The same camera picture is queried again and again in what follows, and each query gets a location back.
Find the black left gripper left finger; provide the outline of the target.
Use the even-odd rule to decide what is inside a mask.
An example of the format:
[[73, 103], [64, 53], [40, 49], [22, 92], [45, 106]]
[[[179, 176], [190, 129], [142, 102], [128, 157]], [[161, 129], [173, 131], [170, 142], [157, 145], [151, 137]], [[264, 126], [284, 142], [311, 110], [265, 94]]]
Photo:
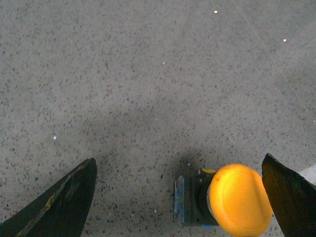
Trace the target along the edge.
[[87, 159], [0, 225], [2, 237], [79, 237], [93, 200], [97, 177]]

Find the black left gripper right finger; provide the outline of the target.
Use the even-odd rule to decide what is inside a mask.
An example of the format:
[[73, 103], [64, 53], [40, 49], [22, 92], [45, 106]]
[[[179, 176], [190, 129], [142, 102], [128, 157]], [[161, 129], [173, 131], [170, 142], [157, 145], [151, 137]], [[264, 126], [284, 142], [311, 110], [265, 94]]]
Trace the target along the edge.
[[277, 222], [286, 237], [316, 235], [316, 186], [267, 153], [262, 182]]

